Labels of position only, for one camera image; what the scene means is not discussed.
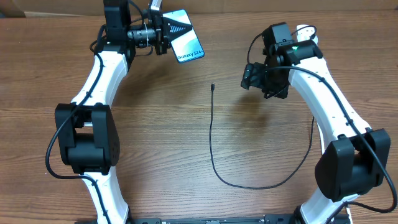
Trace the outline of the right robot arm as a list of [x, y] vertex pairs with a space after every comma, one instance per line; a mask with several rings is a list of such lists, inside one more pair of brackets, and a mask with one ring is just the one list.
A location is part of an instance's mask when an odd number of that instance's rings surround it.
[[316, 42], [316, 29], [286, 23], [265, 29], [263, 63], [248, 63], [241, 86], [259, 88], [265, 98], [284, 99], [290, 87], [302, 96], [318, 123], [323, 152], [315, 166], [317, 189], [296, 208], [292, 223], [331, 223], [360, 195], [390, 182], [386, 163], [391, 139], [360, 117], [338, 88]]

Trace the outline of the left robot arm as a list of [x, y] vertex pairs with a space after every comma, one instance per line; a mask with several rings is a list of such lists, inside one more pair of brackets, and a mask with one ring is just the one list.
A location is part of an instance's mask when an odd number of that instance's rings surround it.
[[87, 186], [97, 212], [97, 223], [132, 223], [116, 175], [120, 140], [111, 105], [123, 78], [129, 73], [137, 49], [150, 47], [157, 55], [172, 49], [178, 62], [196, 39], [183, 9], [162, 12], [162, 3], [152, 1], [141, 13], [141, 25], [131, 19], [131, 1], [105, 1], [106, 22], [90, 45], [94, 55], [91, 72], [80, 92], [55, 109], [56, 132], [62, 162], [72, 168], [71, 179]]

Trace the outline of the blue Galaxy smartphone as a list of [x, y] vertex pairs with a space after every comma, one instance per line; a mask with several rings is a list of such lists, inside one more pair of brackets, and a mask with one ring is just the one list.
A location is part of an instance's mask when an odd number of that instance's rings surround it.
[[[184, 9], [167, 12], [163, 15], [164, 17], [192, 25], [191, 20]], [[205, 56], [205, 51], [201, 46], [193, 25], [191, 31], [175, 40], [170, 40], [170, 43], [178, 63], [185, 63]]]

